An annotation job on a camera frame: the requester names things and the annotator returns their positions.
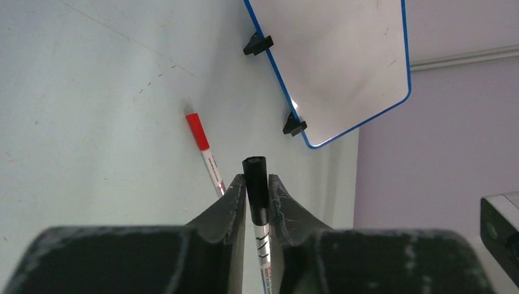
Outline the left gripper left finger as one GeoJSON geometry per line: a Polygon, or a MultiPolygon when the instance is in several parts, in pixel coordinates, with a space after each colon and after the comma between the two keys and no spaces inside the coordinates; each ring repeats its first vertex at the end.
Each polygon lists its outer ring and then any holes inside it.
{"type": "Polygon", "coordinates": [[[50,227],[4,293],[240,293],[245,204],[238,174],[185,225],[50,227]]]}

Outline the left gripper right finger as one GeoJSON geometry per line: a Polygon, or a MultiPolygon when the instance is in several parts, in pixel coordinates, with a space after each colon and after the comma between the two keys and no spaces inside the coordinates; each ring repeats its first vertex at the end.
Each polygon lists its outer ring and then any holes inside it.
{"type": "Polygon", "coordinates": [[[331,228],[269,175],[275,293],[493,293],[474,249],[438,229],[331,228]]]}

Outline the black whiteboard marker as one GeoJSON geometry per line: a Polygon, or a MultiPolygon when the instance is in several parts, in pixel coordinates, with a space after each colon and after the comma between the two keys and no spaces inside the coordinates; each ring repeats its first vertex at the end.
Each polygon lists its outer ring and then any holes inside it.
{"type": "Polygon", "coordinates": [[[264,293],[272,293],[269,191],[266,158],[248,157],[242,161],[247,197],[255,234],[264,293]]]}

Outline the blue framed whiteboard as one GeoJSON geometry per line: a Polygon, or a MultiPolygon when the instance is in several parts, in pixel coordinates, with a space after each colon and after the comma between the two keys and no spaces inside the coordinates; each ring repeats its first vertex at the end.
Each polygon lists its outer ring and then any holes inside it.
{"type": "Polygon", "coordinates": [[[246,1],[306,145],[318,149],[411,94],[404,1],[246,1]]]}

